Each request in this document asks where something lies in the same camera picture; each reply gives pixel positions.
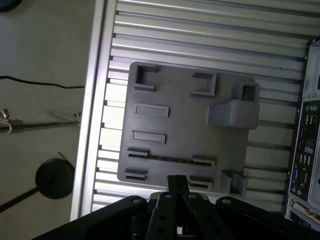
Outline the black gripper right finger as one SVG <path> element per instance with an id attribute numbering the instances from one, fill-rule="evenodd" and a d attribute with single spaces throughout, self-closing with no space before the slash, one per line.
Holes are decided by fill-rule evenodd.
<path id="1" fill-rule="evenodd" d="M 189 191 L 184 175 L 176 177 L 178 192 L 190 214 L 191 227 L 201 240 L 316 240 L 318 232 L 237 198 L 215 203 Z"/>

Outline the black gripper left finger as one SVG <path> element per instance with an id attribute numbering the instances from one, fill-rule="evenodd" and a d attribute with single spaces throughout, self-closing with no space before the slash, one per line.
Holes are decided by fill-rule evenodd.
<path id="1" fill-rule="evenodd" d="M 137 195 L 93 211 L 37 236 L 38 240 L 174 240 L 177 235 L 177 175 L 166 191 L 146 200 Z"/>

